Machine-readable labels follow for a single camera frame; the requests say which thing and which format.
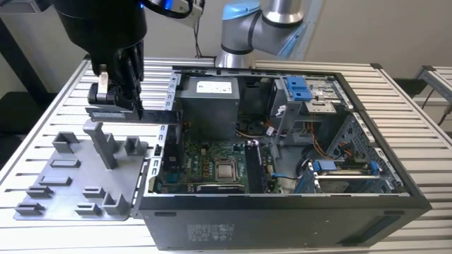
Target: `blue latch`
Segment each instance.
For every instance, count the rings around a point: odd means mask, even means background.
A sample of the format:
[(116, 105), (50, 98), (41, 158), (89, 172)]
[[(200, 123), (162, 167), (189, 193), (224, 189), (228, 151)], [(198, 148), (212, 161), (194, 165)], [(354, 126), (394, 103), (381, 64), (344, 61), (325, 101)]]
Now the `blue latch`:
[(312, 94), (305, 84), (304, 78), (286, 77), (286, 81), (290, 98), (298, 102), (309, 102), (312, 100)]
[(369, 167), (370, 167), (372, 175), (376, 176), (380, 173), (378, 163), (376, 163), (376, 161), (370, 161)]
[(313, 171), (334, 171), (337, 170), (336, 163), (332, 160), (316, 160), (312, 163)]

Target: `orange wire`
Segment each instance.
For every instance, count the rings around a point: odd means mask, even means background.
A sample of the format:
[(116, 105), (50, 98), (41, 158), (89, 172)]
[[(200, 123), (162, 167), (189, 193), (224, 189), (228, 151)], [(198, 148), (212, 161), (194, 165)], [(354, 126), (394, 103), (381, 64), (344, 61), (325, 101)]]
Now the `orange wire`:
[(312, 133), (312, 145), (313, 145), (313, 148), (316, 149), (317, 153), (324, 156), (326, 159), (330, 159), (332, 160), (332, 157), (329, 157), (325, 152), (322, 151), (318, 143), (317, 143), (317, 140), (316, 140), (316, 134), (314, 134), (314, 131), (313, 131), (313, 122), (310, 122), (310, 133)]

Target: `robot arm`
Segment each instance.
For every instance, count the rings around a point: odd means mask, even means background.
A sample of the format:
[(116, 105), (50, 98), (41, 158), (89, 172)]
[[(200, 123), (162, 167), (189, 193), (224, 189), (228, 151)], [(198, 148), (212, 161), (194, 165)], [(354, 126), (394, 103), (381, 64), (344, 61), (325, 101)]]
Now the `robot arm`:
[(216, 66), (253, 68), (254, 49), (288, 58), (305, 32), (300, 0), (232, 2), (222, 9), (221, 53)]
[[(52, 0), (69, 39), (88, 51), (92, 70), (98, 76), (98, 82), (92, 84), (88, 94), (89, 104), (98, 107), (86, 109), (93, 121), (158, 121), (154, 114), (145, 113), (140, 100), (142, 38), (146, 34), (144, 7), (170, 18), (182, 19), (193, 9), (193, 1), (188, 0), (188, 11), (184, 13), (161, 7), (165, 1), (153, 2)], [(153, 118), (145, 120), (145, 116), (150, 115)]]

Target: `case label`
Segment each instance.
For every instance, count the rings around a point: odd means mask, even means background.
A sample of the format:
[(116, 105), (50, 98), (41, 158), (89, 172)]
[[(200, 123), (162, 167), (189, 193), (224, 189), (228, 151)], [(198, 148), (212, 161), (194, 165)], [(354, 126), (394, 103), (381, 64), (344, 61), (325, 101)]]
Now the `case label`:
[(189, 224), (188, 240), (201, 241), (232, 241), (233, 224)]

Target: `motherboard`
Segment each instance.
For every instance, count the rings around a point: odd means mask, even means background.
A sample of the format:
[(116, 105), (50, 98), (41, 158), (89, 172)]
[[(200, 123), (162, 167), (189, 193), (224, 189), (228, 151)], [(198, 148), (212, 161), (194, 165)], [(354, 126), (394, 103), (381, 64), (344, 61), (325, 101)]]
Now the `motherboard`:
[(160, 174), (161, 193), (277, 193), (273, 168), (268, 144), (186, 141), (180, 168)]

